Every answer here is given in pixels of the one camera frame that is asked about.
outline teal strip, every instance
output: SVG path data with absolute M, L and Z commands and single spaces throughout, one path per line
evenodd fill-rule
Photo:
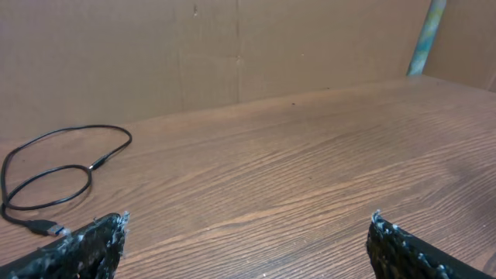
M 432 43 L 434 43 L 434 38 L 436 37 L 445 7 L 446 0 L 432 0 L 407 75 L 421 74 L 424 71 L 425 62 L 427 61 Z

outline cable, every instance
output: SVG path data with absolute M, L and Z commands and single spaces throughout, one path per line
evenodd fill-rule
M 74 130 L 79 130 L 79 129 L 89 129 L 89 128 L 117 129 L 117 130 L 125 133 L 129 137 L 129 139 L 121 146 L 115 148 L 114 150 L 110 151 L 109 153 L 98 158 L 98 160 L 96 160 L 89 167 L 85 167 L 85 166 L 77 165 L 77 164 L 70 164 L 70 165 L 64 165 L 64 166 L 60 166 L 60 167 L 51 168 L 49 170 L 45 170 L 44 172 L 39 173 L 39 174 L 31 177 L 30 179 L 22 182 L 17 187 L 15 187 L 14 190 L 12 190 L 10 193 L 7 192 L 7 185 L 5 183 L 5 175 L 7 173 L 7 168 L 10 164 L 10 161 L 12 160 L 14 155 L 16 155 L 16 153 L 18 153 L 20 150 L 27 148 L 29 145 L 35 143 L 36 141 L 41 140 L 42 138 L 49 136 L 49 135 L 52 135 L 54 133 L 60 133 L 60 132 L 65 132 L 65 131 L 74 131 Z M 107 159 L 110 158 L 110 156 L 112 156 L 116 152 L 126 148 L 132 141 L 133 141 L 133 136 L 131 136 L 131 133 L 124 128 L 121 128 L 118 126 L 112 126 L 112 125 L 86 125 L 86 126 L 75 126 L 75 127 L 68 127 L 68 128 L 54 130 L 52 132 L 48 132 L 48 133 L 45 133 L 41 136 L 38 136 L 37 138 L 32 139 L 28 143 L 24 143 L 23 145 L 10 151 L 10 153 L 7 154 L 7 156 L 3 160 L 2 172 L 0 173 L 0 188 L 2 189 L 2 208 L 0 208 L 0 214 L 2 215 L 3 219 L 5 219 L 6 221 L 11 222 L 12 224 L 25 226 L 27 229 L 31 230 L 31 232 L 33 232 L 33 233 L 44 235 L 44 236 L 48 236 L 48 235 L 58 236 L 58 234 L 64 229 L 64 227 L 59 226 L 56 222 L 49 221 L 49 220 L 26 220 L 25 221 L 25 220 L 15 219 L 15 218 L 7 215 L 7 212 L 6 212 L 7 208 L 10 208 L 12 210 L 19 210 L 19 211 L 37 210 L 37 209 L 41 209 L 41 208 L 47 208 L 47 207 L 52 206 L 52 205 L 59 205 L 59 204 L 64 203 L 64 202 L 68 202 L 73 198 L 76 198 L 78 195 L 82 194 L 84 191 L 86 191 L 86 189 L 88 189 L 91 186 L 91 183 L 92 183 L 91 172 L 95 171 L 96 169 L 101 167 L 107 161 Z M 75 169 L 82 170 L 88 176 L 88 181 L 83 186 L 83 188 L 81 188 L 79 191 L 75 192 L 74 194 L 72 194 L 66 198 L 61 198 L 59 200 L 48 202 L 48 203 L 42 204 L 42 205 L 17 206 L 17 205 L 13 205 L 10 203 L 12 198 L 14 198 L 14 196 L 17 193 L 19 193 L 19 191 L 21 191 L 29 183 L 35 181 L 38 178 L 44 177 L 47 174 L 52 174 L 56 171 L 62 171 L 62 170 L 66 170 L 69 168 L 75 168 Z

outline cardboard wall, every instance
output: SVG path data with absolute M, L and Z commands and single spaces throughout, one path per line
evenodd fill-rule
M 4 0 L 0 134 L 405 75 L 429 0 Z
M 496 1 L 449 0 L 424 74 L 496 92 Z

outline cable connector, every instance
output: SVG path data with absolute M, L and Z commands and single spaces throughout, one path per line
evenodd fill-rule
M 63 226 L 49 220 L 29 220 L 26 223 L 26 228 L 42 236 L 58 236 L 64 230 Z

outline wooden table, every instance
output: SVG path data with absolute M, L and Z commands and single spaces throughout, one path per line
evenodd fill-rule
M 430 77 L 310 92 L 125 125 L 91 192 L 38 212 L 77 229 L 131 212 L 118 278 L 373 278 L 370 215 L 496 275 L 496 94 Z M 84 130 L 22 151 L 9 187 L 89 165 L 124 136 Z M 4 155 L 22 141 L 1 141 Z M 62 198 L 77 170 L 15 198 Z M 53 239 L 0 220 L 0 264 Z

